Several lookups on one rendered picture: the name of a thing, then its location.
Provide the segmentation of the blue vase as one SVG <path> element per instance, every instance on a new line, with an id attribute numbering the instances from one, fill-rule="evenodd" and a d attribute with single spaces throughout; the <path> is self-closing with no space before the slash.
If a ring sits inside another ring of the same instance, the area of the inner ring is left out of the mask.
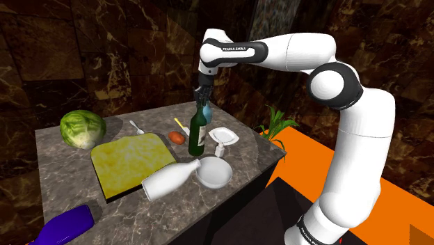
<path id="1" fill-rule="evenodd" d="M 207 121 L 207 124 L 209 124 L 212 120 L 212 110 L 210 107 L 210 103 L 208 103 L 208 102 L 206 103 L 206 105 L 203 107 L 202 112 L 203 112 L 203 115 Z"/>

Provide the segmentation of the dark green wine bottle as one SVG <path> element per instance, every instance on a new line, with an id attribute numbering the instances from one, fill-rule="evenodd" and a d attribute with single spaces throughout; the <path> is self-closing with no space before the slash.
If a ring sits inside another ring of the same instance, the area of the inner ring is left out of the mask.
<path id="1" fill-rule="evenodd" d="M 203 114 L 203 108 L 204 103 L 200 102 L 190 122 L 188 153 L 192 156 L 200 156 L 204 152 L 207 120 Z"/>

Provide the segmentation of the white plate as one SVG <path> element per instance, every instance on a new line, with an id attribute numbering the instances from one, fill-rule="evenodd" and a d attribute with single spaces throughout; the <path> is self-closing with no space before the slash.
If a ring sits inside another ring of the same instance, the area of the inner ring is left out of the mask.
<path id="1" fill-rule="evenodd" d="M 217 127 L 209 132 L 210 137 L 217 143 L 232 145 L 239 140 L 239 137 L 226 127 Z"/>

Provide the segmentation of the green plant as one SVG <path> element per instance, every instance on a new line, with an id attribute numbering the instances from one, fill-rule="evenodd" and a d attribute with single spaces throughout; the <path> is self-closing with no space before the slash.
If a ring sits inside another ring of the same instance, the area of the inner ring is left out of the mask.
<path id="1" fill-rule="evenodd" d="M 284 143 L 276 139 L 276 136 L 287 127 L 299 127 L 299 124 L 291 117 L 283 118 L 284 112 L 280 110 L 275 110 L 272 106 L 266 105 L 270 109 L 270 122 L 268 126 L 268 130 L 264 125 L 258 125 L 254 127 L 254 129 L 260 128 L 262 131 L 262 137 L 267 139 L 270 142 L 278 142 L 283 150 L 285 149 Z"/>

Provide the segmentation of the white bowl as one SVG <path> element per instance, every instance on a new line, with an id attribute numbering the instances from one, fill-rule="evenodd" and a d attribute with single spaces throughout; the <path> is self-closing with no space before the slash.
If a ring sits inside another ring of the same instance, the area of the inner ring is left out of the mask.
<path id="1" fill-rule="evenodd" d="M 218 157 L 205 157 L 200 160 L 201 167 L 196 169 L 198 181 L 210 189 L 220 189 L 232 179 L 232 167 Z"/>

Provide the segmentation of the white bottle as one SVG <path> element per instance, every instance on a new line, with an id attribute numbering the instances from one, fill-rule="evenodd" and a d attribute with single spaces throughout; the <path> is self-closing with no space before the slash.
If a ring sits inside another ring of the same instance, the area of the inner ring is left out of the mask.
<path id="1" fill-rule="evenodd" d="M 141 182 L 147 199 L 154 201 L 178 189 L 199 167 L 199 159 L 164 166 Z"/>

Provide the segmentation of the yellow cutting board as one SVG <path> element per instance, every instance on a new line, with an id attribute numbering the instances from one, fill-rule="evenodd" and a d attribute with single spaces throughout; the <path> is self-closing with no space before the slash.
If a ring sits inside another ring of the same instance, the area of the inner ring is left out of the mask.
<path id="1" fill-rule="evenodd" d="M 90 157 L 107 203 L 140 189 L 145 178 L 176 162 L 154 133 L 103 143 L 91 150 Z"/>

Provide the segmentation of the green cabbage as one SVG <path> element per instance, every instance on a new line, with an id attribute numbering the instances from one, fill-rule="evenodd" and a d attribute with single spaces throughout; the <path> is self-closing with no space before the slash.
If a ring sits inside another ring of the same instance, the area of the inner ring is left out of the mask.
<path id="1" fill-rule="evenodd" d="M 74 110 L 61 118 L 60 131 L 69 146 L 90 150 L 104 138 L 106 122 L 91 111 Z"/>

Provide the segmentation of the dark robot stand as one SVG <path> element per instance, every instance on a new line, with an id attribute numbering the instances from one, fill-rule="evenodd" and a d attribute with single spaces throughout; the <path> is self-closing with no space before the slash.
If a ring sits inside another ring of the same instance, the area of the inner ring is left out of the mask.
<path id="1" fill-rule="evenodd" d="M 284 245 L 286 229 L 311 206 L 278 177 L 215 233 L 211 245 Z"/>

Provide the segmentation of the purple bottle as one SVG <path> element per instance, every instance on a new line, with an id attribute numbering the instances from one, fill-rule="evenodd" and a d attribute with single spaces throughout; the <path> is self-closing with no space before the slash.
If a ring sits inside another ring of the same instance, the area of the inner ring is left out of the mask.
<path id="1" fill-rule="evenodd" d="M 65 245 L 94 226 L 89 206 L 80 205 L 48 221 L 38 237 L 26 245 Z"/>

